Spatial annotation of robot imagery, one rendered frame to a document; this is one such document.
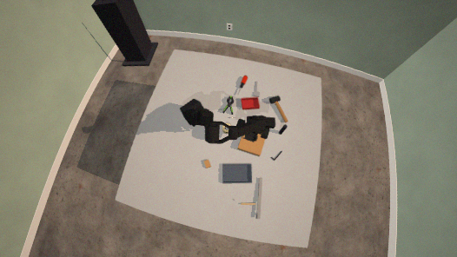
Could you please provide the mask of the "red shallow tray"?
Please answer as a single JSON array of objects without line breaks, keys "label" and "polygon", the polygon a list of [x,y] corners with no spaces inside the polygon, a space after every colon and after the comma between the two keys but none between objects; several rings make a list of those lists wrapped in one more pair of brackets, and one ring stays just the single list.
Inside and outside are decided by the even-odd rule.
[{"label": "red shallow tray", "polygon": [[[257,101],[258,97],[250,97],[250,98],[242,98],[242,110],[244,109],[259,109],[258,107],[259,100]],[[253,108],[251,108],[253,107]]]}]

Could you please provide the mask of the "light wooden board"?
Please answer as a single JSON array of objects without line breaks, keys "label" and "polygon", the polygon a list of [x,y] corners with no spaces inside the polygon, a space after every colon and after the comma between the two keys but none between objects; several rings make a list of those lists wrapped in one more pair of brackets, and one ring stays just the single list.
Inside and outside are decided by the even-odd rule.
[{"label": "light wooden board", "polygon": [[258,139],[255,142],[251,142],[246,139],[243,139],[243,136],[242,136],[238,149],[241,151],[250,153],[252,155],[260,156],[264,142],[265,142],[265,139],[261,138],[260,134],[258,134]]}]

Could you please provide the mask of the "red-handled screwdriver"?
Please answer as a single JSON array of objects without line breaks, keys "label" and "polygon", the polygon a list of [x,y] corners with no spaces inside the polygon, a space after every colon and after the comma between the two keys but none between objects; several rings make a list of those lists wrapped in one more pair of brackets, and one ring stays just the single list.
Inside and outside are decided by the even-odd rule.
[{"label": "red-handled screwdriver", "polygon": [[[248,79],[248,77],[247,77],[247,76],[244,76],[244,77],[242,78],[242,81],[241,81],[241,85],[240,85],[240,90],[243,88],[243,85],[245,85],[245,83],[246,83],[247,79]],[[239,93],[240,93],[240,90],[239,90],[239,92],[238,92],[238,94],[237,94],[237,95],[239,95]]]}]

